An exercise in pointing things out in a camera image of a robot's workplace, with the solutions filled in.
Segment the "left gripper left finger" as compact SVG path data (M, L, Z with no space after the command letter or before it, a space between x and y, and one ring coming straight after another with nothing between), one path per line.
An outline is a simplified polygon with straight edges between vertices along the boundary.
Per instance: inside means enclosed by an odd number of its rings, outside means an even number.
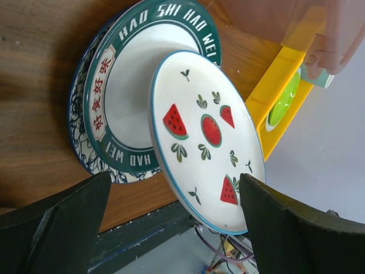
M1 273L87 273L110 190L100 172L1 215Z

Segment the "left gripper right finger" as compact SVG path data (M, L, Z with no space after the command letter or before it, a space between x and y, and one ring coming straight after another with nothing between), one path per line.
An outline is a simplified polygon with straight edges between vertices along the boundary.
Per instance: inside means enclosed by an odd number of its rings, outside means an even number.
M241 206L259 273L364 273L364 224L315 209L249 174Z

